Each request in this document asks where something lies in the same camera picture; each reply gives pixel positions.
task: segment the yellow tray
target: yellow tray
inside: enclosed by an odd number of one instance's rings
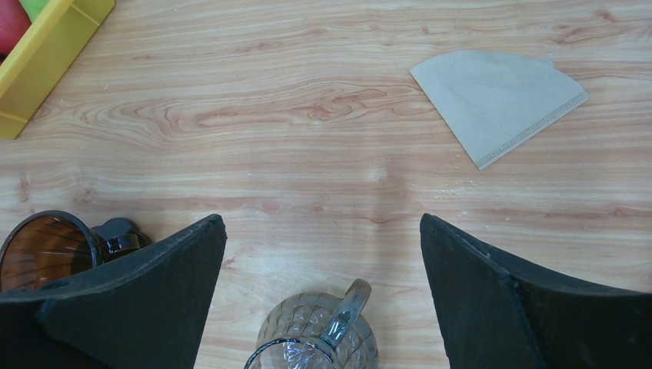
[[[0,66],[0,138],[16,138],[115,0],[50,0]]]

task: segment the pitcher rim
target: pitcher rim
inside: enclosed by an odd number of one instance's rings
[[[310,346],[314,348],[315,350],[321,352],[327,359],[328,363],[333,367],[333,369],[340,369],[339,365],[337,362],[335,362],[335,351],[328,346],[326,343],[321,342],[317,338],[307,338],[307,337],[292,337],[292,336],[286,336],[286,337],[279,337],[275,338],[274,340],[271,340],[269,342],[266,342],[262,344],[254,353],[249,357],[247,360],[247,363],[244,365],[244,369],[249,369],[249,367],[254,363],[254,360],[256,360],[256,357],[260,356],[265,350],[268,348],[275,346],[277,344],[284,344],[284,343],[294,343],[294,344],[305,344],[307,346]]]

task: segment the red object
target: red object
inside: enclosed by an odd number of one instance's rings
[[[30,25],[18,0],[0,0],[0,54],[9,55]]]

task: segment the table surface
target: table surface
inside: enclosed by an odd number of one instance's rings
[[[381,367],[448,367],[424,212],[652,291],[652,3],[273,3],[118,1],[20,139],[0,142],[0,233],[49,208],[129,217],[155,239],[221,214],[198,368],[241,367],[278,302],[355,278],[374,289]],[[551,58],[590,100],[478,171],[409,73],[461,49]]]

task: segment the glass pitcher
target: glass pitcher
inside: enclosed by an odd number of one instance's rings
[[[258,349],[244,369],[376,369],[378,347],[360,315],[371,286],[357,279],[344,299],[304,293],[272,310],[258,334]]]

